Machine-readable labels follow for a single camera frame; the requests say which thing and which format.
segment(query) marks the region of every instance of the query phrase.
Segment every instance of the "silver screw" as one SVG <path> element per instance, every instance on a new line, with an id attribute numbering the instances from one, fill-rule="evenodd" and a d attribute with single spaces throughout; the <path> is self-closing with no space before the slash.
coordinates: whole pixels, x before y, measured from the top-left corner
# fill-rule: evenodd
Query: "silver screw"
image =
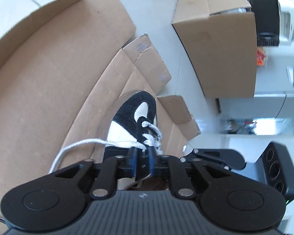
<path id="1" fill-rule="evenodd" d="M 180 189 L 177 193 L 181 196 L 187 197 L 187 196 L 192 196 L 194 191 L 189 188 L 183 188 L 183 189 Z"/>
<path id="2" fill-rule="evenodd" d="M 108 194 L 108 191 L 106 189 L 96 189 L 93 190 L 93 195 L 97 197 L 104 197 Z"/>

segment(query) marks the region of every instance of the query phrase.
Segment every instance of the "shoe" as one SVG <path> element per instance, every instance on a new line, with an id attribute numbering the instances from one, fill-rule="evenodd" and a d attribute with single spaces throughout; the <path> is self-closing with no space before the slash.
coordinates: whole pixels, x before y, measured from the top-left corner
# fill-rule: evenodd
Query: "shoe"
<path id="1" fill-rule="evenodd" d="M 157 128 L 156 101 L 146 91 L 130 91 L 119 97 L 107 110 L 97 135 L 97 139 L 78 141 L 61 149 L 49 173 L 58 169 L 67 152 L 86 143 L 98 143 L 92 158 L 99 162 L 110 156 L 126 155 L 130 147 L 145 151 L 148 146 L 154 146 L 158 155 L 163 154 L 162 134 Z"/>

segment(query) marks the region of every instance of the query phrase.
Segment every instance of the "shoelace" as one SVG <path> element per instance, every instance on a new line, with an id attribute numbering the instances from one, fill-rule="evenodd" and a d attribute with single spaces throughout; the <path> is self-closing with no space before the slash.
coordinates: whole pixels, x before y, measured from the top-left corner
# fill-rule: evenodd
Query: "shoelace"
<path id="1" fill-rule="evenodd" d="M 163 151 L 160 150 L 161 143 L 159 142 L 159 140 L 162 139 L 162 134 L 161 134 L 160 130 L 158 129 L 158 127 L 147 122 L 147 121 L 142 122 L 142 127 L 144 127 L 144 128 L 149 127 L 157 134 L 157 138 L 155 139 L 152 135 L 144 133 L 143 136 L 146 138 L 146 140 L 144 141 L 144 144 L 147 146 L 150 146 L 150 147 L 155 147 L 155 151 L 156 151 L 157 155 L 162 155 Z M 57 154 L 57 156 L 55 157 L 55 159 L 51 165 L 51 168 L 49 170 L 49 174 L 52 172 L 55 172 L 59 168 L 61 161 L 63 160 L 63 157 L 72 148 L 83 145 L 83 144 L 87 144 L 87 143 L 99 143 L 99 144 L 104 144 L 107 147 L 120 147 L 120 148 L 136 147 L 136 148 L 139 148 L 143 151 L 146 150 L 146 146 L 144 144 L 141 144 L 139 142 L 134 142 L 134 141 L 112 142 L 112 141 L 101 140 L 101 139 L 85 139 L 85 140 L 75 142 L 71 145 L 68 145 L 68 146 L 62 148 L 59 151 L 59 153 Z"/>

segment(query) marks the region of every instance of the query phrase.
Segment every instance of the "gray ribbed panel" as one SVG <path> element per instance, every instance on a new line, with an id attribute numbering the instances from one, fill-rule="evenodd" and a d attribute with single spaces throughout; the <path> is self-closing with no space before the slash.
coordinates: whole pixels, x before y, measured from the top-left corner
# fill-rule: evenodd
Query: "gray ribbed panel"
<path id="1" fill-rule="evenodd" d="M 6 234 L 30 233 L 10 230 Z M 230 235 L 234 233 L 211 224 L 201 215 L 194 202 L 176 199 L 169 191 L 117 191 L 110 199 L 94 201 L 86 214 L 72 225 L 58 231 L 40 234 Z M 277 231 L 262 233 L 262 235 L 270 234 L 280 233 Z"/>

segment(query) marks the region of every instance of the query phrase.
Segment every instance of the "open cardboard box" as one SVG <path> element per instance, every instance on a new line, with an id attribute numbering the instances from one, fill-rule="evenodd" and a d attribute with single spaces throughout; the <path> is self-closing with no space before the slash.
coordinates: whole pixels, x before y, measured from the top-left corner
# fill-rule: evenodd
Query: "open cardboard box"
<path id="1" fill-rule="evenodd" d="M 136 27 L 119 0 L 56 0 L 0 40 L 0 200 L 46 175 L 58 151 L 96 138 L 108 107 L 131 90 L 154 97 L 171 75 L 147 34 L 124 48 Z M 183 156 L 200 132 L 181 96 L 158 96 L 162 150 Z M 94 145 L 64 157 L 100 162 Z"/>
<path id="2" fill-rule="evenodd" d="M 256 24 L 247 0 L 178 0 L 172 24 L 209 98 L 254 97 Z"/>

